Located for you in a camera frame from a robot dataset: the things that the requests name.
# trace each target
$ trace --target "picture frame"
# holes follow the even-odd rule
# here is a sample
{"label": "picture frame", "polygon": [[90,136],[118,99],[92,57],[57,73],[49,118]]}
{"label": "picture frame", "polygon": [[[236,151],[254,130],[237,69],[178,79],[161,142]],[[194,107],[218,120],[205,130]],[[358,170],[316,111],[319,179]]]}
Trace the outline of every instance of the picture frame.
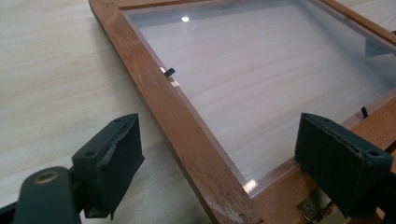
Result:
{"label": "picture frame", "polygon": [[[139,31],[130,25],[123,13],[126,10],[221,2],[225,1],[90,0],[90,5],[153,117],[171,144],[172,153],[180,169],[211,221],[255,224],[303,223],[304,217],[298,211],[297,204],[317,187],[311,177],[293,158],[290,158],[258,181],[257,188],[246,193],[241,184],[244,178],[230,157],[180,87],[172,85],[173,79],[163,75],[158,65],[160,60],[153,57],[148,43],[144,41]],[[309,2],[353,29],[380,39],[384,45],[396,47],[396,35],[338,2],[333,0],[309,0]],[[368,110],[381,114],[383,113],[381,111],[389,110],[389,107],[393,108],[392,99],[395,96],[396,91],[390,91],[376,103],[368,106]],[[362,115],[358,113],[343,124],[354,133],[363,133],[366,140],[378,144],[378,139],[364,135],[364,130],[370,123],[376,123],[376,119],[379,118],[370,116],[369,119],[363,120]],[[396,138],[379,128],[376,130],[389,139]]]}

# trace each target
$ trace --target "metal bolt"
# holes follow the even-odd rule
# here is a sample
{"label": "metal bolt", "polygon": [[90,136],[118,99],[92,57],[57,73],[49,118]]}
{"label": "metal bolt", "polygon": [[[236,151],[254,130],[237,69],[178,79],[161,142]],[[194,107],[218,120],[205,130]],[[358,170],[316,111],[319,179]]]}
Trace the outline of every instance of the metal bolt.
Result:
{"label": "metal bolt", "polygon": [[304,204],[303,204],[303,209],[304,209],[305,212],[307,212],[307,213],[314,213],[314,206],[313,206],[312,204],[304,203]]}

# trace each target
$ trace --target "glass pane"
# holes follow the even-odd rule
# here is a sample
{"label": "glass pane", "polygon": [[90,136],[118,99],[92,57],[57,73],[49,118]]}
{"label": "glass pane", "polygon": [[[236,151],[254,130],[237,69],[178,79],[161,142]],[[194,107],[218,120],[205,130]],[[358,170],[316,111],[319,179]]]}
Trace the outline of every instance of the glass pane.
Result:
{"label": "glass pane", "polygon": [[394,54],[367,55],[364,36],[306,1],[125,15],[176,69],[173,78],[246,181],[293,156],[302,112],[342,122],[394,87]]}

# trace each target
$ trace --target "wooden table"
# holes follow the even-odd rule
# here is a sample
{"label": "wooden table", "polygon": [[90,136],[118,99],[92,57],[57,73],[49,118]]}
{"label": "wooden table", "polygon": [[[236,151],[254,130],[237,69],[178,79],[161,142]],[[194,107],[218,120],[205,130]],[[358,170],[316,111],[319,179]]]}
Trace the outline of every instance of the wooden table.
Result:
{"label": "wooden table", "polygon": [[[396,30],[395,1],[341,2]],[[138,113],[146,160],[114,223],[210,222],[88,1],[2,1],[0,50],[0,206],[28,175],[70,167],[108,122]]]}

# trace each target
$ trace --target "clamp jaw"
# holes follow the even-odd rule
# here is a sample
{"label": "clamp jaw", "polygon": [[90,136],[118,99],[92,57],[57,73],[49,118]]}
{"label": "clamp jaw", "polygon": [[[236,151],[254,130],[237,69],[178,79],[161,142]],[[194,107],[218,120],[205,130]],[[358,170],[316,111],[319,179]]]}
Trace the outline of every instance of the clamp jaw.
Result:
{"label": "clamp jaw", "polygon": [[144,160],[137,114],[114,119],[73,157],[73,167],[50,167],[27,177],[20,198],[0,209],[0,223],[81,223],[114,217]]}
{"label": "clamp jaw", "polygon": [[379,207],[396,221],[396,175],[387,152],[332,120],[302,114],[295,159],[345,217],[371,218]]}

